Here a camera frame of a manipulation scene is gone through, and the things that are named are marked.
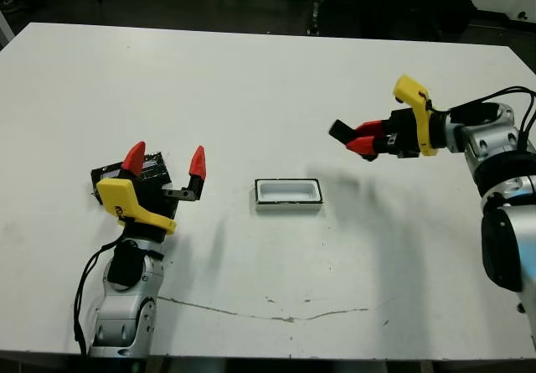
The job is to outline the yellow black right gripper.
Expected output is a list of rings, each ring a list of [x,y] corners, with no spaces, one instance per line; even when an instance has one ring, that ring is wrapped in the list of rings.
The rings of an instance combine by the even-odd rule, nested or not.
[[[369,162],[374,161],[378,153],[399,158],[435,156],[438,150],[432,147],[428,90],[408,75],[402,75],[394,85],[393,95],[407,107],[392,111],[386,120],[364,122],[356,127],[357,138],[348,142],[346,149]]]

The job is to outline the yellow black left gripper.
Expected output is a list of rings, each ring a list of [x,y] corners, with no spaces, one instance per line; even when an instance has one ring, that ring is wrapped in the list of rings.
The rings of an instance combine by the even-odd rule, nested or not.
[[[145,149],[144,141],[131,147],[121,163],[121,171],[129,173],[134,178],[140,178],[145,162]],[[190,176],[188,190],[193,193],[195,199],[200,199],[206,179],[203,146],[198,146],[194,152],[188,174]],[[173,219],[146,210],[139,204],[131,180],[102,179],[96,184],[96,188],[106,212],[116,216],[118,220],[133,220],[136,223],[151,225],[163,229],[167,235],[175,232],[177,223]]]

